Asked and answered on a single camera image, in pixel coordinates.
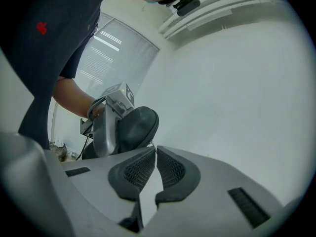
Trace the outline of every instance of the black cable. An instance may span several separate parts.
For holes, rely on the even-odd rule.
[[[83,146],[83,148],[82,148],[82,150],[81,150],[81,153],[80,153],[80,155],[77,157],[77,159],[76,160],[78,160],[79,158],[80,158],[80,156],[82,155],[82,153],[83,153],[83,150],[85,149],[85,146],[87,145],[87,143],[88,143],[88,137],[87,137],[87,139],[85,140],[85,143],[84,143],[84,146]]]

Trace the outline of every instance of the person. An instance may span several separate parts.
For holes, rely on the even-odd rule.
[[[154,0],[161,4],[176,0]],[[1,48],[34,100],[19,133],[49,149],[51,97],[70,112],[87,118],[94,100],[75,83],[81,54],[97,29],[102,0],[23,0],[20,13],[6,10],[10,34],[1,31]],[[94,115],[104,111],[100,105]]]

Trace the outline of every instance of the black slot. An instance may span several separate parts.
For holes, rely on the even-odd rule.
[[[76,168],[76,169],[72,169],[72,170],[67,170],[66,175],[71,177],[71,176],[80,175],[80,174],[83,174],[83,173],[86,173],[89,171],[90,171],[90,169],[87,167]]]
[[[246,219],[256,228],[270,219],[270,216],[247,194],[243,188],[235,188],[228,191],[238,208]]]

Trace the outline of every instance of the red embroidered logo on shirt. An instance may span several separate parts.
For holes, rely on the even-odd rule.
[[[42,22],[39,22],[38,25],[36,26],[36,28],[39,30],[39,32],[43,35],[46,34],[47,32],[47,29],[45,28],[45,26],[47,25],[47,23],[42,23]]]

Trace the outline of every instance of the forearm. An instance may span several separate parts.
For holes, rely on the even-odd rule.
[[[59,78],[53,98],[66,110],[87,118],[87,112],[94,98],[83,92],[72,79]]]

